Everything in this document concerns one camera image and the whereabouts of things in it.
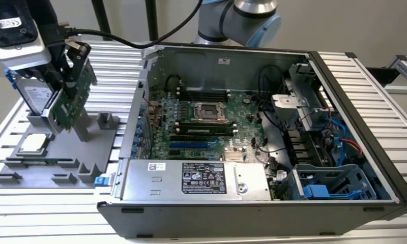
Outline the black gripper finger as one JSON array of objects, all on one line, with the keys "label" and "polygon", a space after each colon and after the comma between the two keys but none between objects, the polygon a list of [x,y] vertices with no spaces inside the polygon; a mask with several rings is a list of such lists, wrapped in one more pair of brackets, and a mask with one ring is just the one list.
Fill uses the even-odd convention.
[{"label": "black gripper finger", "polygon": [[41,82],[46,83],[53,89],[62,89],[63,75],[55,66],[35,66],[21,69],[19,74],[26,78],[35,77]]},{"label": "black gripper finger", "polygon": [[73,66],[65,68],[65,92],[69,98],[87,96],[93,84],[93,66],[90,64],[91,46],[81,41],[66,41],[67,53]]}]

